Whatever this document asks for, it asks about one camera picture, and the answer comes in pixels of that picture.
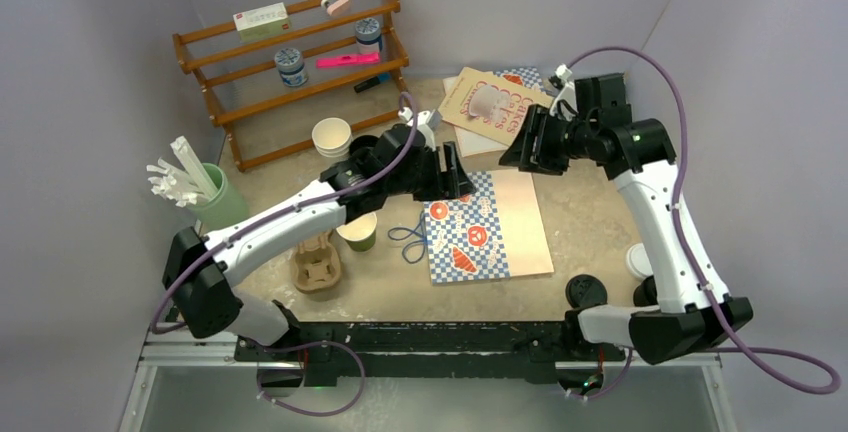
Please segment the blue checkered paper bag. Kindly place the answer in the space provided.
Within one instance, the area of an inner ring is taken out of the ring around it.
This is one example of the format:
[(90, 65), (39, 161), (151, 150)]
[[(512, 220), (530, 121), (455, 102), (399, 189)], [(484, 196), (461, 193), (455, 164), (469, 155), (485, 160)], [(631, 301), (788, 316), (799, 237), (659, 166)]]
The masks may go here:
[(531, 175), (473, 172), (476, 192), (426, 202), (413, 228), (393, 227), (409, 264), (424, 261), (434, 285), (550, 275), (554, 264)]

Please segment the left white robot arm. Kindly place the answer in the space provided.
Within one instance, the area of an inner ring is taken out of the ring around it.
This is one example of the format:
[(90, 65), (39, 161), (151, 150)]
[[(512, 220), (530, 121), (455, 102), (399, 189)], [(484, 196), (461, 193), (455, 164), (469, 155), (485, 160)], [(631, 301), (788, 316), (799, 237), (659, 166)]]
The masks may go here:
[(238, 284), (299, 243), (380, 210), (392, 196), (432, 202), (475, 191), (454, 143), (431, 146), (421, 131), (395, 125), (262, 213), (206, 235), (179, 231), (163, 272), (164, 302), (177, 307), (196, 339), (229, 331), (259, 343), (272, 360), (287, 360), (298, 347), (293, 315), (238, 295)]

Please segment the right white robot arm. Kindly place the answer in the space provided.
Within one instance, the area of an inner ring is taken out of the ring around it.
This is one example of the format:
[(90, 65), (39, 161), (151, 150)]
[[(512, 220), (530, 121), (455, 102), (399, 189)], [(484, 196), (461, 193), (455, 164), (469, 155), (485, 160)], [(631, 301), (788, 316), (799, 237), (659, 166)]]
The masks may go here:
[(753, 318), (712, 266), (675, 183), (680, 169), (657, 119), (635, 121), (620, 74), (580, 79), (576, 102), (534, 103), (502, 166), (562, 175), (573, 159), (602, 167), (637, 225), (653, 272), (652, 306), (574, 306), (565, 313), (561, 344), (584, 359), (601, 343), (627, 347), (655, 365), (706, 351)]

